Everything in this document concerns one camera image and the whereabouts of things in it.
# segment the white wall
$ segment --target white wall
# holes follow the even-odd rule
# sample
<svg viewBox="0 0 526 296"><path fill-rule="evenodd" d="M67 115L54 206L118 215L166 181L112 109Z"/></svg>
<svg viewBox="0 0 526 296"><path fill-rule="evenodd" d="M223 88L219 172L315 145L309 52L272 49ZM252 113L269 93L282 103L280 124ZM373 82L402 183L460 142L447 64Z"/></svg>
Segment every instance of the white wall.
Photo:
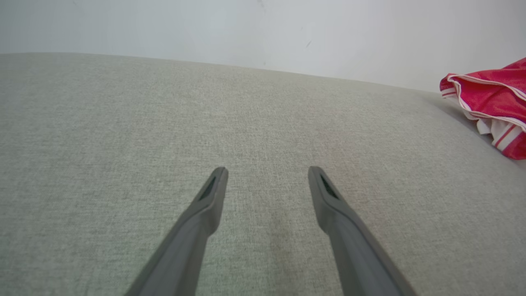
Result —
<svg viewBox="0 0 526 296"><path fill-rule="evenodd" d="M0 53L82 52L438 91L526 56L525 0L0 0Z"/></svg>

